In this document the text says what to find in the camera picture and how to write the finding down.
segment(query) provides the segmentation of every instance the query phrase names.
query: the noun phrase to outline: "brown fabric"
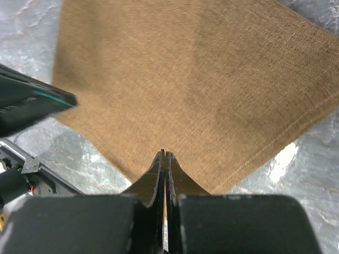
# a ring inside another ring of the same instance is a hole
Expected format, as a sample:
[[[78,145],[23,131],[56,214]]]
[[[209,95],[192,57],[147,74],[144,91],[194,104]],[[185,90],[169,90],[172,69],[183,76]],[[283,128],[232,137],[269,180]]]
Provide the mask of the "brown fabric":
[[[273,0],[64,0],[58,116],[131,181],[174,152],[224,193],[338,106],[339,39]]]

